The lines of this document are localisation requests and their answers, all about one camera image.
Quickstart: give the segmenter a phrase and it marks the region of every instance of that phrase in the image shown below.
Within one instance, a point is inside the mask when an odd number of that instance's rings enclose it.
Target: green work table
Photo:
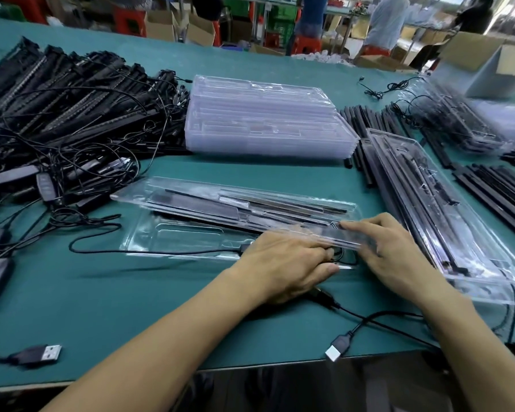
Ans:
[[[337,107],[366,104],[379,110],[396,99],[397,93],[386,94],[383,103],[373,100],[363,93],[364,89],[357,83],[359,77],[364,76],[364,83],[375,90],[383,90],[387,83],[405,77],[289,57],[3,20],[0,20],[0,55],[22,35],[41,47],[51,44],[67,52],[110,50],[129,64],[140,63],[150,75],[169,68],[189,79],[202,74],[320,87]],[[464,155],[453,157],[461,163],[471,161]],[[366,189],[362,173],[346,169],[342,162],[161,157],[155,160],[149,174],[340,199],[356,203],[367,217],[385,210],[378,191]],[[515,235],[467,193],[464,195],[515,253]],[[19,231],[30,225],[42,210],[43,207],[35,207],[23,213],[16,220]],[[125,228],[82,242],[80,247],[117,249],[139,211],[134,205],[115,202],[95,211],[92,215],[121,213]],[[88,234],[83,229],[59,230],[15,253],[16,269],[0,298],[0,355],[35,344],[61,344],[64,350],[57,364],[38,370],[0,365],[0,387],[77,379],[229,266],[165,257],[69,252],[69,242],[85,233]],[[409,308],[363,268],[342,271],[325,282],[324,288],[344,307],[363,315]],[[501,322],[504,316],[502,306],[478,304],[477,307],[491,326]],[[429,336],[425,326],[416,321],[386,318],[385,322],[421,338]],[[347,316],[306,301],[291,303],[267,318],[243,321],[202,368],[322,359],[330,342],[355,324]],[[418,343],[404,337],[367,327],[358,334],[350,355],[420,348]]]

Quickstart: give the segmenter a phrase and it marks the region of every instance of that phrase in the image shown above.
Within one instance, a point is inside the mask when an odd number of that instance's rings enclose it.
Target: green plastic crate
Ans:
[[[274,5],[269,13],[272,20],[292,20],[295,21],[295,16],[298,15],[298,8],[290,5],[281,6]]]
[[[279,33],[280,47],[286,47],[288,39],[294,32],[294,21],[293,20],[268,20],[267,32],[268,33]]]
[[[248,17],[250,11],[250,3],[244,0],[223,0],[223,4],[229,7],[231,16]]]

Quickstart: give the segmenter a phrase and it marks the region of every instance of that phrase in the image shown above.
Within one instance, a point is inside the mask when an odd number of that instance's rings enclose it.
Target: hand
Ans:
[[[266,231],[226,274],[242,283],[258,303],[283,303],[335,274],[328,244],[288,233]]]
[[[420,306],[441,290],[453,289],[391,214],[357,222],[342,221],[340,225],[376,241],[377,253],[362,246],[358,254],[385,286],[403,298]]]

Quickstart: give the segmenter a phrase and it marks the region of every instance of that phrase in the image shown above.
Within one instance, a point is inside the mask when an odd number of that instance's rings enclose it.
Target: forearm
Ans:
[[[420,304],[475,412],[515,412],[515,357],[452,287]]]
[[[215,346],[259,305],[229,271],[73,383],[45,412],[163,412]]]

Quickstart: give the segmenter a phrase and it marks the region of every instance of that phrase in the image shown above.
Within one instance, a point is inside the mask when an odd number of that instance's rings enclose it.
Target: white shirt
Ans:
[[[370,17],[370,31],[364,45],[391,50],[397,44],[404,26],[408,0],[382,0]]]

